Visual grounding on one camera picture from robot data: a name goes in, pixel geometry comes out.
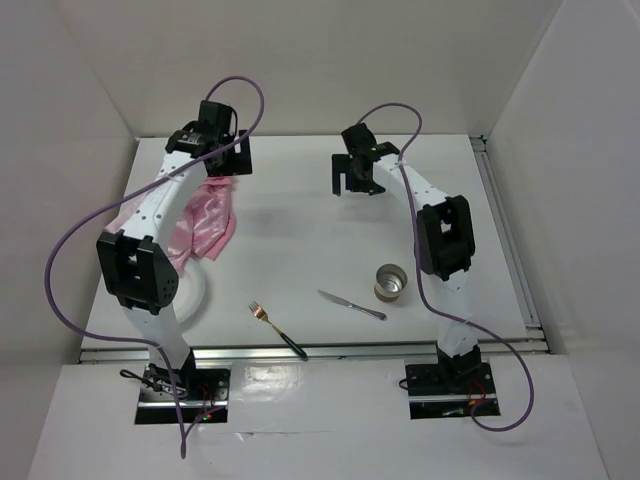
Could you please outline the white ceramic bowl plate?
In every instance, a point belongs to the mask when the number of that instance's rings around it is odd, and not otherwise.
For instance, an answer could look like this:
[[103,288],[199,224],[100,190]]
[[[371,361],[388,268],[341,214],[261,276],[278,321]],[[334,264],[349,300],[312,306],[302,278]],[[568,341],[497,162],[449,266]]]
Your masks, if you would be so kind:
[[206,292],[206,274],[200,263],[189,258],[184,264],[173,307],[179,325],[186,324],[196,313]]

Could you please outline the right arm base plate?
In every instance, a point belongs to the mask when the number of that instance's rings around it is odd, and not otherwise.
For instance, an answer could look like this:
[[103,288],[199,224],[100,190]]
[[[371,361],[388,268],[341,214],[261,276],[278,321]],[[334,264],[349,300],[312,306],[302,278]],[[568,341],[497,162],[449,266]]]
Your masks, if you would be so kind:
[[410,417],[450,419],[499,416],[500,407],[492,370],[488,362],[457,380],[446,380],[437,364],[408,364],[398,386],[408,394]]

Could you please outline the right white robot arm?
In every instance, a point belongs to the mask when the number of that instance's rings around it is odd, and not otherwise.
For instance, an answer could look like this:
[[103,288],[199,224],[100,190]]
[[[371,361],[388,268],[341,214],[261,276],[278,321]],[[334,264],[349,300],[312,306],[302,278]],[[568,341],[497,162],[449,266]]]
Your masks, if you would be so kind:
[[416,279],[431,289],[429,303],[438,322],[435,380],[448,392],[460,391],[481,367],[467,288],[476,251],[469,202],[436,188],[399,158],[395,145],[377,142],[366,124],[348,127],[341,137],[347,152],[332,156],[332,193],[390,193],[409,208],[420,270]]

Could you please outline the gold fork black handle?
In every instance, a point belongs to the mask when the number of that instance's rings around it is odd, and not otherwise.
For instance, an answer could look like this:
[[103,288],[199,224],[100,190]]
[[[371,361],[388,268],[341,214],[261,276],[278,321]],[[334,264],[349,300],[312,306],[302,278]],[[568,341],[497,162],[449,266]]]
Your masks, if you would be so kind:
[[275,331],[278,336],[286,343],[286,345],[290,348],[290,350],[301,360],[307,361],[308,355],[307,353],[295,342],[293,341],[286,333],[284,333],[281,329],[279,329],[274,323],[271,322],[268,313],[266,310],[256,302],[251,302],[248,306],[252,315],[259,320],[271,327],[273,331]]

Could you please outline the metal cup with gold band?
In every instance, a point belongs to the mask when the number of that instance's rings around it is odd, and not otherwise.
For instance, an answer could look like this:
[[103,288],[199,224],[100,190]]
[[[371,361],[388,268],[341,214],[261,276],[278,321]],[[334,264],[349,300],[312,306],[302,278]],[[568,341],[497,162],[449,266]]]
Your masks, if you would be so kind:
[[380,266],[375,274],[374,293],[382,302],[395,302],[408,284],[406,272],[395,264]]

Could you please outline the pink satin placemat cloth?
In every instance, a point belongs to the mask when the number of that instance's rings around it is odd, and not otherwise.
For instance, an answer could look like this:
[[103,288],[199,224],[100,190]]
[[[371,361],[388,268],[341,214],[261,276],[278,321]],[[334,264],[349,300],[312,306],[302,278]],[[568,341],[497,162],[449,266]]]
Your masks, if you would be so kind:
[[180,275],[189,258],[215,260],[231,240],[237,225],[232,211],[233,187],[230,177],[209,177],[193,193],[167,250],[167,257]]

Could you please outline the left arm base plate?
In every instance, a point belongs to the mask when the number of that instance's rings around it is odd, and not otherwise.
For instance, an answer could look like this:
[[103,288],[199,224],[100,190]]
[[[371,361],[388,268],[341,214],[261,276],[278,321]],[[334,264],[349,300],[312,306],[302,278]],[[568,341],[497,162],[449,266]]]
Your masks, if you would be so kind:
[[[178,423],[174,391],[168,378],[157,375],[149,366],[142,374],[121,370],[120,375],[139,382],[136,425]],[[229,368],[209,368],[196,369],[188,384],[177,379],[177,396],[185,426],[194,422],[227,422],[230,376]]]

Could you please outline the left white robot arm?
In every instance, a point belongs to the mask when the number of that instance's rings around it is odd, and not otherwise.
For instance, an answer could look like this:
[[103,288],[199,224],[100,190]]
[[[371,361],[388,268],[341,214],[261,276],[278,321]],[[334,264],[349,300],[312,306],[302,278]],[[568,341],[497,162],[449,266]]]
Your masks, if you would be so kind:
[[237,127],[236,111],[204,100],[197,119],[167,141],[158,173],[162,185],[145,194],[122,226],[102,233],[97,241],[106,289],[150,342],[150,369],[176,399],[193,394],[198,376],[173,307],[179,274],[169,260],[170,238],[207,178],[251,172],[250,145]]

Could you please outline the silver table knife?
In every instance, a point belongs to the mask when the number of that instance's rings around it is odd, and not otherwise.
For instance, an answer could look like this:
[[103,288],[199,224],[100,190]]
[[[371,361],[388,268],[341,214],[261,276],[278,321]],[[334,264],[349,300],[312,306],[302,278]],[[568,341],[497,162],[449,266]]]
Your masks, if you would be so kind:
[[329,292],[323,291],[318,289],[317,292],[325,299],[329,300],[332,303],[335,303],[337,305],[355,310],[355,311],[359,311],[361,313],[364,313],[366,315],[369,315],[373,318],[376,318],[380,321],[386,321],[387,320],[387,315],[383,312],[377,311],[377,310],[372,310],[366,307],[362,307],[360,305],[357,305],[353,302],[350,302],[344,298],[338,297],[336,295],[333,295]]

